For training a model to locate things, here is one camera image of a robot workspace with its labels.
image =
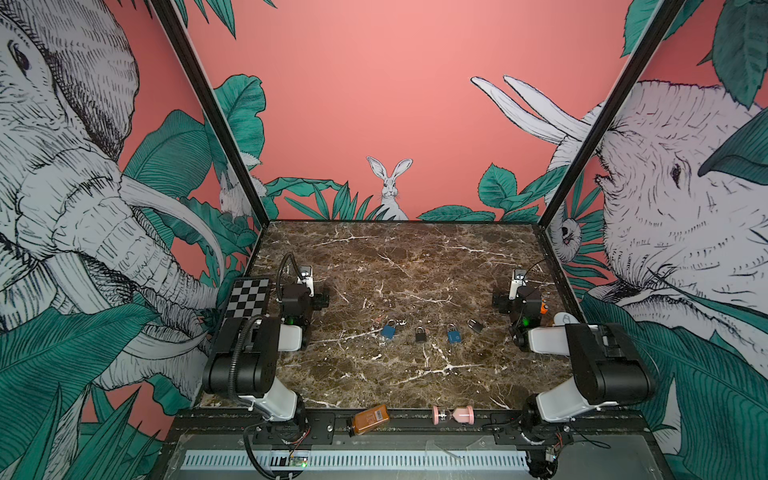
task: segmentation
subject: elephant trunk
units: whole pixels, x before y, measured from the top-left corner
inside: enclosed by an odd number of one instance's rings
[[[19,245],[37,258],[83,254],[174,303],[214,306],[217,289],[185,273],[141,228],[120,196],[120,180],[119,170],[98,151],[61,152],[22,185]]]

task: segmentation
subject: black metal frame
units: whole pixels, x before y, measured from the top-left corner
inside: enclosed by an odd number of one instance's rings
[[[388,410],[390,421],[385,428],[367,435],[493,435],[497,445],[515,445],[520,450],[543,450],[548,445],[554,444],[545,441],[543,445],[532,445],[520,435],[520,430],[515,426],[506,426],[503,430],[492,432],[483,429],[484,426],[511,422],[522,414],[519,410],[475,410],[475,424],[466,425],[457,422],[447,422],[439,427],[432,422],[432,410],[430,409],[390,409]],[[332,445],[333,435],[346,435],[347,420],[359,413],[359,410],[349,409],[307,409],[307,418],[310,425],[315,425],[316,430],[302,443],[311,445]],[[174,457],[174,453],[180,444],[182,435],[242,435],[243,430],[260,423],[260,415],[248,412],[246,409],[193,409],[181,410],[168,436],[161,447],[159,457],[149,475],[149,480],[162,480]],[[664,480],[674,480],[672,471],[667,464],[664,454],[648,428],[645,418],[637,410],[609,409],[601,412],[591,412],[580,415],[573,422],[568,423],[578,431],[579,435],[639,435],[643,437],[654,461],[660,470]],[[558,425],[552,424],[553,431]],[[254,445],[284,444],[278,438],[270,438],[267,429],[254,432]]]
[[[626,68],[621,72],[621,76],[616,82],[616,86],[605,101],[603,110],[594,121],[592,129],[590,129],[589,134],[581,144],[581,148],[579,149],[576,158],[574,158],[568,171],[565,172],[563,181],[560,182],[560,186],[555,191],[552,200],[547,206],[547,210],[545,210],[544,214],[539,218],[538,224],[540,226],[548,227],[560,205],[565,202],[566,196],[576,183],[578,176],[587,166],[589,159],[594,155],[594,151],[597,149],[600,140],[621,110],[624,101],[627,99],[630,92],[632,92],[632,88],[635,83],[637,83],[637,79],[643,73],[650,58],[654,55],[656,48],[664,39],[664,35],[672,25],[677,13],[683,8],[683,3],[685,3],[685,0],[664,0],[657,11],[657,14],[650,21],[650,24],[645,31],[645,35],[640,39],[637,48],[635,48],[632,56],[627,62]]]
[[[243,165],[243,161],[240,158],[240,149],[237,148],[237,144],[232,137],[229,124],[227,124],[227,120],[219,108],[216,95],[210,87],[205,71],[195,55],[192,44],[184,30],[184,24],[181,23],[178,15],[176,15],[176,10],[172,4],[172,0],[152,0],[152,5],[161,24],[163,24],[165,34],[174,46],[176,56],[179,58],[181,66],[184,67],[184,72],[186,72],[192,88],[195,94],[197,94],[197,99],[203,107],[203,112],[208,118],[210,126],[221,143],[221,148],[224,150],[227,160],[235,170],[240,186],[245,190],[246,197],[253,208],[253,212],[256,214],[256,219],[261,224],[261,227],[265,228],[269,225],[270,218],[264,210],[264,205],[261,204],[256,189],[253,188],[250,173],[245,168],[245,165]]]

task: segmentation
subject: black padlock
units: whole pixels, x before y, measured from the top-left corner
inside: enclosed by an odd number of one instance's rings
[[[477,333],[482,332],[482,330],[485,328],[485,325],[483,325],[480,322],[476,322],[476,321],[474,321],[472,319],[467,320],[467,325],[469,325],[469,328],[473,329]]]
[[[423,326],[417,326],[416,327],[416,343],[424,343],[426,341],[427,341],[426,330],[424,330]]]

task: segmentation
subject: wallpaper mural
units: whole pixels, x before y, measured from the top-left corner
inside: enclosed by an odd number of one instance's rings
[[[624,66],[630,3],[175,0],[213,85],[239,74],[264,82],[259,95],[219,100],[270,218],[522,223],[538,221],[569,149],[591,127],[589,109]],[[653,10],[633,21],[633,35]],[[503,19],[520,15],[531,25],[510,38]],[[595,21],[604,27],[584,31]],[[544,28],[573,31],[583,57],[543,65],[551,46],[533,37]],[[553,145],[514,132],[486,97],[504,103],[506,95],[476,76],[501,78],[507,65],[544,78],[587,116],[573,118],[505,77],[541,115],[517,107],[524,130]],[[562,81],[564,71],[583,81]],[[253,144],[254,128],[265,143]],[[560,160],[547,165],[555,146]]]
[[[684,13],[550,235],[587,319],[623,324],[657,377],[641,409],[676,476],[765,478],[768,3]]]
[[[0,478],[142,478],[257,226],[151,12],[4,0],[0,33]]]

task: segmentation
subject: elephant tusk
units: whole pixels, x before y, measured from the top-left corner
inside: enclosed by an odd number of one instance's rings
[[[78,254],[67,252],[54,255],[45,261],[45,268],[81,312],[93,314],[112,307],[99,293]]]
[[[174,198],[162,194],[133,178],[123,176],[120,185],[120,197],[126,204],[132,207],[153,208],[158,212],[183,220],[187,225],[197,230],[211,248],[214,249],[214,255],[216,255],[216,260],[219,263],[219,284],[221,284],[224,278],[224,271],[227,268],[224,264],[224,255],[216,235],[200,217]]]
[[[169,342],[141,332],[128,342],[123,351],[144,360],[170,359],[197,348],[207,335],[207,333],[201,333],[186,342]]]

